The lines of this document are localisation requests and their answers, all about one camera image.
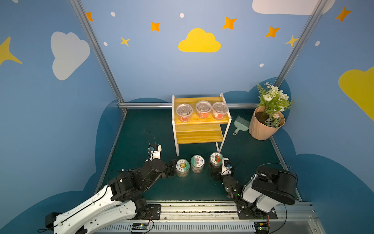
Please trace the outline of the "sunflower label seed jar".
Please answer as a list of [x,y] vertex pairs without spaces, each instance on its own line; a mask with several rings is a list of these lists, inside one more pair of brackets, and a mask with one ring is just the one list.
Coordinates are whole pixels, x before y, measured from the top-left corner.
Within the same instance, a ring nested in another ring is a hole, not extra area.
[[180,159],[176,162],[176,174],[179,177],[186,177],[190,172],[190,163],[186,159]]

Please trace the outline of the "tomato label seed jar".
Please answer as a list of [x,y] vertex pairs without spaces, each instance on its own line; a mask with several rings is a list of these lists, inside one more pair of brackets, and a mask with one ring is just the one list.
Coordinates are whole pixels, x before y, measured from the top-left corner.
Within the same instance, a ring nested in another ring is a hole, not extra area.
[[223,155],[218,152],[212,153],[209,156],[209,166],[213,168],[221,169],[223,158],[224,158]]

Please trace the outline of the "pink flower label seed jar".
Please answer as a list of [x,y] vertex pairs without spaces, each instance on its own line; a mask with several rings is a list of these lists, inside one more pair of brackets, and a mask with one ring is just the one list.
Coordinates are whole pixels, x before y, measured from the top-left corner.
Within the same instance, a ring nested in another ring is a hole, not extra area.
[[205,165],[205,160],[200,155],[194,155],[191,158],[191,169],[194,173],[199,174],[202,172]]

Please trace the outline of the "clear lid seed container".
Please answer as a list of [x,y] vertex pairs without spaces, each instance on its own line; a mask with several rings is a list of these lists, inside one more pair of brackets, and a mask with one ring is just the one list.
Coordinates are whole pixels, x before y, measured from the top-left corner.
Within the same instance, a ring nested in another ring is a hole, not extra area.
[[176,113],[178,115],[178,119],[181,122],[188,122],[191,119],[193,108],[191,105],[187,103],[183,103],[177,106]]
[[212,105],[212,116],[216,120],[224,119],[227,113],[228,113],[228,106],[226,103],[218,101]]
[[196,103],[195,108],[197,117],[201,119],[206,119],[210,115],[212,105],[210,102],[202,100]]

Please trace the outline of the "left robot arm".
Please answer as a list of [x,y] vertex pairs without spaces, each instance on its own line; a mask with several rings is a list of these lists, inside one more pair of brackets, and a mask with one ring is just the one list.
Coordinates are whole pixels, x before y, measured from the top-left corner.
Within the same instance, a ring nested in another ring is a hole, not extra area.
[[156,219],[156,209],[143,196],[159,178],[176,174],[176,160],[146,161],[142,167],[120,172],[104,188],[77,207],[50,213],[45,229],[55,234],[92,234],[121,220]]

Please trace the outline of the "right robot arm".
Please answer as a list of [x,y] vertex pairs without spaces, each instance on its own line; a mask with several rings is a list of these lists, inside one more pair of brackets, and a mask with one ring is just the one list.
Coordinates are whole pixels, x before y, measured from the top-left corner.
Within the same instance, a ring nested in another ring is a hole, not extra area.
[[260,165],[246,184],[241,186],[229,164],[210,164],[211,176],[220,180],[227,193],[237,206],[240,219],[275,218],[274,207],[278,204],[293,205],[296,202],[298,176],[290,171]]

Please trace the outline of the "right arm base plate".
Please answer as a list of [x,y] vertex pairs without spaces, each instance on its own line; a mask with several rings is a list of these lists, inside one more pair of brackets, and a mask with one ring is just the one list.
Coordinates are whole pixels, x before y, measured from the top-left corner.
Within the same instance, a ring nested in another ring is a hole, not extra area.
[[278,219],[275,208],[273,207],[269,212],[264,212],[254,205],[244,206],[237,205],[237,213],[239,219],[261,219],[261,220],[274,220]]

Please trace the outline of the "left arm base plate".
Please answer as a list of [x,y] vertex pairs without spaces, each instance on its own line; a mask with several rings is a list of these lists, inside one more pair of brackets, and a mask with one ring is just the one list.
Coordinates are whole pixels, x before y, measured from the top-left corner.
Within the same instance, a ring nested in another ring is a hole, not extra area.
[[149,204],[148,207],[143,207],[137,213],[134,219],[139,220],[159,220],[161,216],[161,204]]

